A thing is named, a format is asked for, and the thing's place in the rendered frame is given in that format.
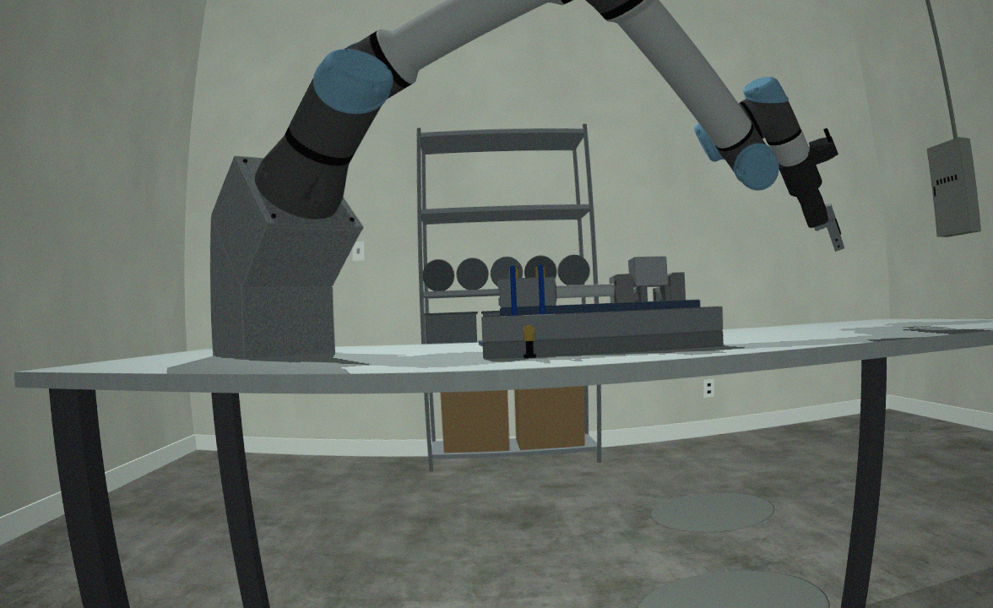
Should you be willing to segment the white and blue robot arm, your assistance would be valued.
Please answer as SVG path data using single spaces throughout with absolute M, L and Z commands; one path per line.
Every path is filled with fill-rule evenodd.
M 345 196 L 351 157 L 384 101 L 411 86 L 421 68 L 486 32 L 540 5 L 571 1 L 445 0 L 396 30 L 377 30 L 330 52 L 285 135 L 258 165 L 258 191 L 299 218 L 330 218 Z M 777 79 L 751 81 L 737 104 L 659 0 L 586 1 L 607 22 L 619 24 L 700 122 L 694 130 L 709 160 L 727 160 L 737 180 L 752 190 L 777 181 L 777 155 L 763 138 L 775 146 L 801 134 Z

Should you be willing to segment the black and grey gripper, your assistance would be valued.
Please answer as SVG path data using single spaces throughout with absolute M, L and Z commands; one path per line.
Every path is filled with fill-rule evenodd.
M 799 200 L 808 227 L 814 227 L 816 231 L 827 228 L 837 252 L 844 249 L 843 238 L 832 205 L 825 205 L 818 190 L 823 181 L 816 165 L 831 160 L 838 155 L 838 151 L 828 128 L 823 131 L 826 138 L 809 142 L 810 147 L 802 130 L 795 141 L 769 147 L 777 155 L 779 170 L 789 194 Z

